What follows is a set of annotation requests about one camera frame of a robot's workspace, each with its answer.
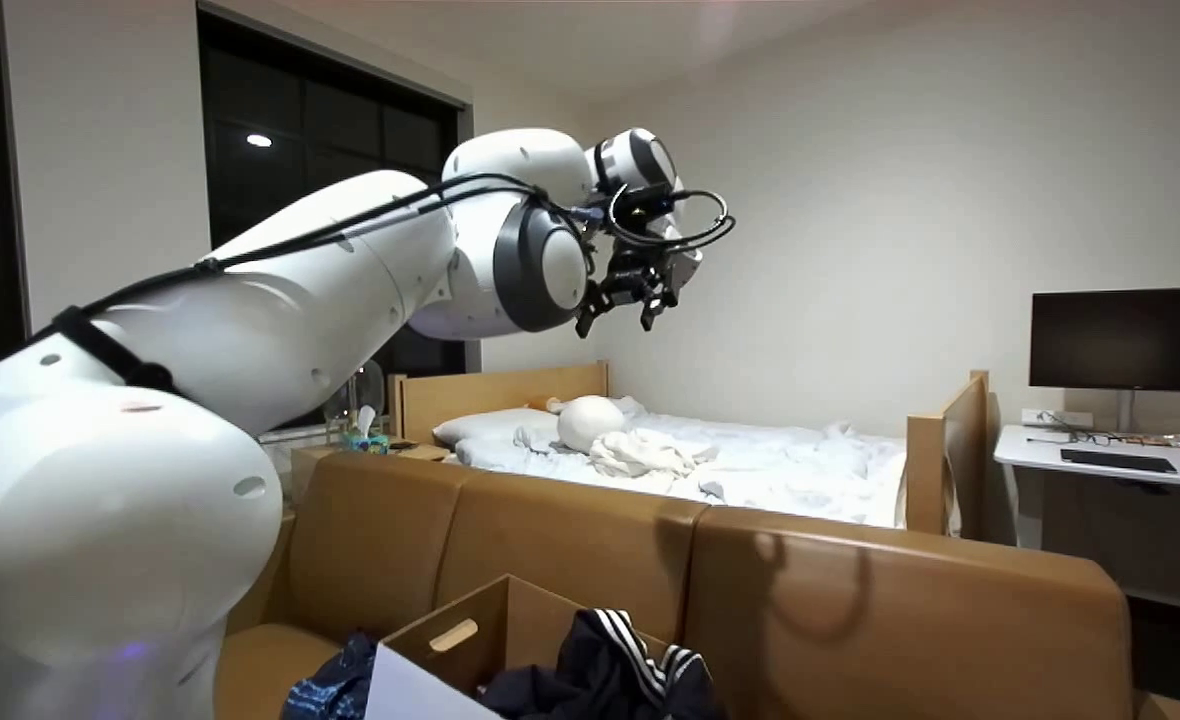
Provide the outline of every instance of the sofa cushion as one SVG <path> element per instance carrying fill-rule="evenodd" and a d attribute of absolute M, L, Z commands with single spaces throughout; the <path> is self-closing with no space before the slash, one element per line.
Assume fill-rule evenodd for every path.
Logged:
<path fill-rule="evenodd" d="M 626 609 L 635 628 L 679 631 L 701 502 L 561 478 L 472 470 L 458 485 L 434 604 L 502 570 L 595 609 Z"/>
<path fill-rule="evenodd" d="M 683 643 L 730 716 L 1133 707 L 1129 609 L 1088 561 L 709 507 Z"/>
<path fill-rule="evenodd" d="M 349 631 L 383 636 L 423 617 L 456 486 L 456 470 L 439 463 L 322 454 L 293 533 L 293 619 L 340 640 Z"/>
<path fill-rule="evenodd" d="M 216 671 L 218 720 L 279 716 L 293 682 L 331 658 L 340 643 L 293 623 L 255 623 L 223 640 Z"/>

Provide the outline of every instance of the wooden bed frame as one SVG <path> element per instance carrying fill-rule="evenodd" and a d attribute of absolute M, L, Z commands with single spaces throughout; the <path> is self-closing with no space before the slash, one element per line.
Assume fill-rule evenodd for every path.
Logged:
<path fill-rule="evenodd" d="M 386 421 L 396 438 L 431 442 L 431 429 L 451 417 L 606 393 L 605 364 L 386 376 Z M 939 411 L 906 417 L 904 522 L 911 533 L 980 537 L 987 442 L 987 373 L 970 373 Z"/>

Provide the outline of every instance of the headboard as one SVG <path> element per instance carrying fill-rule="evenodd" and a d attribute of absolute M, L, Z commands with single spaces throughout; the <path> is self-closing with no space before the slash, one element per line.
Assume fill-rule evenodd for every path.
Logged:
<path fill-rule="evenodd" d="M 530 369 L 530 373 L 462 373 L 462 376 L 386 376 L 392 436 L 431 442 L 431 429 L 451 417 L 549 404 L 572 394 L 606 394 L 605 364 Z"/>

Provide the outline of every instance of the keyboard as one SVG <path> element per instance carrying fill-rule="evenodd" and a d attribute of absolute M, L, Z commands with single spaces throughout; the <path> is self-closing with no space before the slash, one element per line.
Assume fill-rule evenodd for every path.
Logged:
<path fill-rule="evenodd" d="M 1176 470 L 1164 454 L 1125 454 L 1125 453 L 1088 453 L 1088 446 L 1059 446 L 1069 463 L 1107 463 L 1107 466 L 1133 466 L 1133 470 Z"/>

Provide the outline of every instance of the cardboard box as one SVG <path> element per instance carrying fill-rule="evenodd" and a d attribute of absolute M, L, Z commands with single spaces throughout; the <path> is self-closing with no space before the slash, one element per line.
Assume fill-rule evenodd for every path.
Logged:
<path fill-rule="evenodd" d="M 498 574 L 383 636 L 364 716 L 493 720 L 494 713 L 472 698 L 477 687 L 502 666 L 555 666 L 574 610 L 568 594 Z"/>

